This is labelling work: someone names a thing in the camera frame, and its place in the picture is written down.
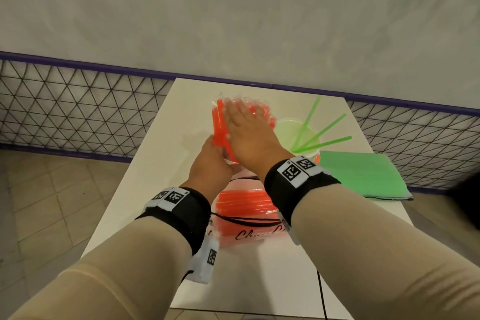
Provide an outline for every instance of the gray wall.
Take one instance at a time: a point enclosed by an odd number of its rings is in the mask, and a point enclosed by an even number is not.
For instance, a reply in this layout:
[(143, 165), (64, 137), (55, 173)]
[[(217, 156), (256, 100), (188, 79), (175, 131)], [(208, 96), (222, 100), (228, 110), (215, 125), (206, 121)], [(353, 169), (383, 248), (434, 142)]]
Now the gray wall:
[(0, 50), (480, 108), (480, 0), (0, 0)]

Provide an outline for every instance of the green straw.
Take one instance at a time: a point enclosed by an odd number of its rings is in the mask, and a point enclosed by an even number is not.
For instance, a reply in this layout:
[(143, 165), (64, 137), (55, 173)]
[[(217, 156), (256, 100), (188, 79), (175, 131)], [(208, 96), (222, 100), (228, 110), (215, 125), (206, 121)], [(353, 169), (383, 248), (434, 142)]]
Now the green straw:
[(303, 133), (305, 133), (305, 130), (307, 130), (308, 124), (310, 123), (310, 119), (315, 113), (315, 109), (317, 108), (318, 103), (320, 102), (320, 96), (317, 96), (315, 102), (313, 103), (310, 112), (308, 113), (307, 119), (303, 122), (302, 126), (300, 127), (300, 131), (297, 135), (297, 139), (295, 140), (295, 143), (293, 143), (293, 146), (291, 147), (291, 151), (297, 148), (298, 143), (300, 142), (300, 139), (302, 138)]
[(352, 136), (349, 135), (349, 136), (345, 136), (343, 138), (329, 140), (328, 142), (316, 144), (316, 145), (311, 146), (311, 147), (304, 147), (304, 148), (300, 147), (297, 150), (293, 151), (293, 153), (302, 153), (302, 152), (306, 152), (306, 151), (309, 151), (309, 150), (314, 150), (315, 148), (321, 148), (321, 147), (329, 146), (331, 144), (340, 143), (340, 142), (344, 142), (344, 141), (349, 141), (351, 139), (352, 139)]
[(332, 123), (328, 124), (324, 129), (322, 129), (320, 133), (315, 134), (306, 143), (303, 143), (300, 147), (298, 147), (298, 149), (301, 150), (301, 149), (307, 147), (310, 143), (315, 142), (317, 139), (320, 138), (320, 136), (322, 134), (326, 133), (329, 129), (334, 127), (337, 123), (339, 123), (340, 120), (342, 120), (346, 116), (347, 116), (346, 114), (342, 114), (341, 116), (339, 116), (336, 120), (334, 120)]

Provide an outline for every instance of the sleeve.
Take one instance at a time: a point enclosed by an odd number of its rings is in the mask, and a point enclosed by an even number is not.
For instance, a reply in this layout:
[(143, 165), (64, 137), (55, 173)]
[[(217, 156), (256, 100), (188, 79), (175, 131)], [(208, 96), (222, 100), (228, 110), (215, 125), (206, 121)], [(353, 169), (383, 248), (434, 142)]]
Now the sleeve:
[(480, 314), (480, 268), (340, 184), (304, 196), (292, 228), (355, 319)]
[(163, 319), (192, 257), (187, 240), (154, 217), (133, 221), (63, 271), (15, 320)]

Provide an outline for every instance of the black wristband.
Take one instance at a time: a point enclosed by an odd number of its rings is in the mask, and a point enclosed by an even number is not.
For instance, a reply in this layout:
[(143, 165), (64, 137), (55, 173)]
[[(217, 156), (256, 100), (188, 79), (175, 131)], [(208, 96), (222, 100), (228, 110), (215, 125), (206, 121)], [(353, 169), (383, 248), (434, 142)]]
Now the black wristband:
[(288, 159), (284, 159), (273, 165), (265, 177), (264, 186), (268, 196), (272, 199), (273, 205), (278, 208), (288, 225), (291, 226), (293, 211), (309, 191), (324, 186), (339, 184), (340, 181), (329, 174), (321, 172), (315, 176), (310, 176), (304, 183), (295, 188), (289, 180), (277, 171), (286, 161), (288, 161)]
[(192, 188), (181, 187), (181, 189), (188, 190), (190, 193), (178, 202), (172, 211), (159, 207), (146, 208), (145, 212), (136, 219), (153, 216), (167, 223), (187, 239), (192, 255), (195, 255), (202, 246), (210, 220), (210, 203), (205, 196)]

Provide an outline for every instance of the tiled floor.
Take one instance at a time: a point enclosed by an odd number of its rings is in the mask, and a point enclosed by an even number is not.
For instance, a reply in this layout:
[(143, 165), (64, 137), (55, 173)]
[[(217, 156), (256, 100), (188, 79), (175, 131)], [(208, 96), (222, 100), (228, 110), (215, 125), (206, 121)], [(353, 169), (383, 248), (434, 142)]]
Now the tiled floor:
[[(0, 150), (0, 320), (85, 249), (128, 164)], [(480, 232), (442, 196), (404, 203), (413, 224), (480, 265)], [(170, 309), (166, 320), (297, 317)]]

